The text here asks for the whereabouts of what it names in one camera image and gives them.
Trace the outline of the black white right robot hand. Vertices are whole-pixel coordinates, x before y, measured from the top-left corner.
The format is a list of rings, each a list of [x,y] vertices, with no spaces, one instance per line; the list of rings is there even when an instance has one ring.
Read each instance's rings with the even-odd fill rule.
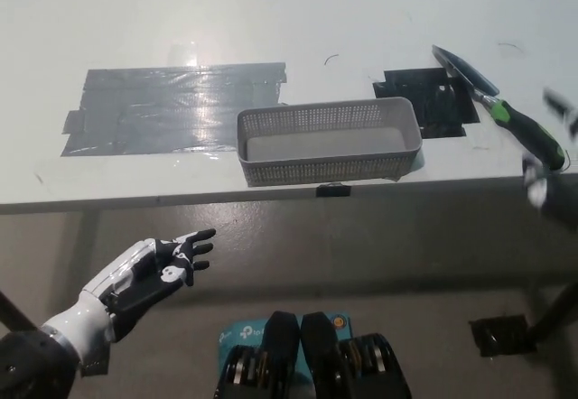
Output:
[[[577,143],[577,106],[562,95],[546,88],[543,100],[565,125],[570,139]],[[577,232],[577,189],[561,180],[559,172],[547,168],[532,155],[522,160],[524,186],[529,203],[542,216],[553,220],[571,232]]]

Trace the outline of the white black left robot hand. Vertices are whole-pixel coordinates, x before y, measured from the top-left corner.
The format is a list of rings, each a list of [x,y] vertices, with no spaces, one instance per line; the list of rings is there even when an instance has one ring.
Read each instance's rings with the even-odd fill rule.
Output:
[[[42,325],[69,350],[82,370],[102,370],[110,346],[121,341],[157,303],[182,287],[210,262],[198,260],[213,249],[214,228],[172,240],[147,238],[126,249],[88,283],[77,301]]]

